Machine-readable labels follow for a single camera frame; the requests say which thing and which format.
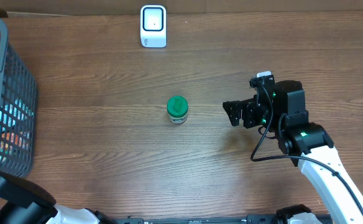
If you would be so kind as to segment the green lid jar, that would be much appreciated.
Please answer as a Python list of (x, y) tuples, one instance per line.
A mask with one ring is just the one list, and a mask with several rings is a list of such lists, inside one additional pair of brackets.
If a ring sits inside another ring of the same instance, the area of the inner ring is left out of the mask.
[(182, 96), (173, 96), (167, 102), (167, 113), (170, 121), (181, 124), (188, 117), (188, 102)]

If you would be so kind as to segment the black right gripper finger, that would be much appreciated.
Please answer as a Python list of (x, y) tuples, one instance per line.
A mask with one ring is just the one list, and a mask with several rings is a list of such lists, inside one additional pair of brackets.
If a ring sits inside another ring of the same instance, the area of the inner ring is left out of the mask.
[(242, 101), (225, 101), (223, 102), (223, 109), (228, 116), (240, 116), (242, 110), (247, 108), (249, 103), (254, 102), (254, 99), (242, 100)]
[(238, 126), (240, 125), (240, 120), (242, 119), (242, 109), (231, 109), (229, 114), (229, 120), (231, 122), (232, 126)]

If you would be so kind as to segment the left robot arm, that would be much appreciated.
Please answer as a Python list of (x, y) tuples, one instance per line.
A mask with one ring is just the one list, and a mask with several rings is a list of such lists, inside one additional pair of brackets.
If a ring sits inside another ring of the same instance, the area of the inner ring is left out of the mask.
[(100, 224), (115, 221), (99, 211), (58, 205), (39, 185), (0, 171), (0, 223)]

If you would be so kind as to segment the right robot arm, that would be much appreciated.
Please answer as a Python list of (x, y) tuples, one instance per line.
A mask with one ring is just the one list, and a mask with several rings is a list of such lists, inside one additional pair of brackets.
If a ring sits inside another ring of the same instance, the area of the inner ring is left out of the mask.
[(301, 82), (276, 82), (271, 72), (253, 76), (256, 94), (247, 100), (225, 101), (223, 109), (232, 126), (263, 129), (262, 138), (274, 134), (281, 155), (251, 161), (289, 159), (315, 188), (334, 223), (363, 223), (363, 195), (350, 178), (333, 140), (319, 124), (309, 121)]

